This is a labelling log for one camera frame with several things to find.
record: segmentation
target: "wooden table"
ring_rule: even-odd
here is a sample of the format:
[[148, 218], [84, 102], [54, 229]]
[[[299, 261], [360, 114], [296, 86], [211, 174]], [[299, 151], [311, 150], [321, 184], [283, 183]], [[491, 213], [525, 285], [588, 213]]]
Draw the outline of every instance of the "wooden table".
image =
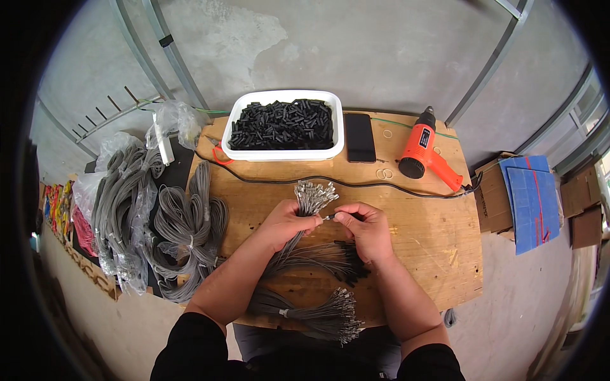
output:
[[[387, 113], [368, 113], [372, 118], [386, 119], [413, 126], [416, 117]], [[203, 134], [220, 139], [227, 118], [217, 118]], [[377, 169], [393, 172], [391, 181], [419, 193], [451, 195], [452, 191], [432, 171], [419, 180], [412, 180], [398, 171], [395, 159], [400, 158], [411, 129], [383, 121], [372, 120], [377, 158], [387, 163], [348, 163], [346, 149], [332, 160], [319, 162], [246, 162], [235, 161], [230, 169], [247, 179], [298, 179], [311, 175], [324, 175], [348, 183], [381, 182]], [[443, 122], [436, 122], [437, 133], [456, 136]], [[383, 135], [390, 130], [391, 138]], [[437, 152], [458, 174], [470, 183], [468, 169], [459, 140], [440, 135], [434, 141]], [[197, 152], [213, 160], [212, 145], [199, 139]], [[189, 179], [201, 160], [193, 159]], [[321, 211], [332, 213], [334, 207], [356, 201], [366, 202], [386, 211], [390, 225], [392, 246], [400, 262], [436, 303], [439, 311], [455, 307], [483, 293], [483, 260], [481, 236], [474, 194], [459, 199], [424, 199], [390, 187], [349, 188], [335, 185], [340, 198]], [[229, 226], [221, 254], [231, 255], [240, 244], [263, 222], [282, 199], [294, 199], [293, 185], [249, 184], [236, 179], [223, 168], [211, 166], [210, 195], [221, 197], [229, 207]], [[297, 247], [344, 239], [342, 226], [326, 221]], [[285, 296], [297, 307], [310, 307], [324, 303], [335, 287], [345, 287], [328, 272], [316, 268], [287, 272], [264, 282], [264, 286]], [[386, 323], [381, 298], [376, 289], [374, 275], [360, 280], [353, 289], [356, 314], [365, 321], [364, 327]], [[259, 327], [282, 326], [299, 329], [300, 326], [281, 316], [244, 316], [237, 322]]]

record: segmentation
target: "smartphone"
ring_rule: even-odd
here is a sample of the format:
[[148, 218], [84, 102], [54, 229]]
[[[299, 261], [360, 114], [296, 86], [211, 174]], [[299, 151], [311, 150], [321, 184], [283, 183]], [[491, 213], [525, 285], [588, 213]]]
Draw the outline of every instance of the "smartphone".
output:
[[377, 161], [371, 117], [367, 114], [345, 114], [347, 161], [374, 163]]

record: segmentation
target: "black shirt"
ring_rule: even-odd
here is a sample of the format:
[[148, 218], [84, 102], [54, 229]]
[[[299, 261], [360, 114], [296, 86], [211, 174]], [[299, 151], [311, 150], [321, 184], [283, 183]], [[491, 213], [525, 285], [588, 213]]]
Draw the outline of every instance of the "black shirt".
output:
[[[227, 360], [226, 339], [210, 318], [184, 313], [152, 369], [151, 380], [376, 380], [379, 372], [347, 356], [285, 348], [249, 363]], [[451, 348], [428, 344], [400, 364], [398, 380], [464, 380]]]

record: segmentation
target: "red-handled scissors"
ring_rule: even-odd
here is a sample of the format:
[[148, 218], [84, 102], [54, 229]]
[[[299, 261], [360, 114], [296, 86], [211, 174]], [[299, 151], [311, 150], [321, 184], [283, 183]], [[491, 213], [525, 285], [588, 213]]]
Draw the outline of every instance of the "red-handled scissors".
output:
[[207, 135], [204, 135], [209, 141], [210, 143], [214, 144], [214, 148], [212, 148], [212, 155], [214, 156], [214, 160], [216, 160], [216, 162], [218, 164], [222, 164], [222, 165], [227, 165], [227, 164], [231, 164], [233, 161], [233, 159], [229, 159], [227, 162], [221, 162], [218, 157], [216, 156], [216, 151], [220, 151], [222, 153], [224, 153], [223, 149], [220, 147], [220, 140], [216, 140], [214, 138], [211, 138]]

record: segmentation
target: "orange heat gun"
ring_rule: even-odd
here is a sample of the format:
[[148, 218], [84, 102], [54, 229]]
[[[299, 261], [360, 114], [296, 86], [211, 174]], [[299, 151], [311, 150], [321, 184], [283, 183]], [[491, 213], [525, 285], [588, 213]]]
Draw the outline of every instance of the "orange heat gun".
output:
[[434, 152], [435, 123], [434, 109], [428, 106], [413, 126], [398, 169], [411, 179], [420, 179], [426, 168], [430, 168], [451, 190], [457, 192], [462, 187], [464, 177], [458, 176], [445, 159]]

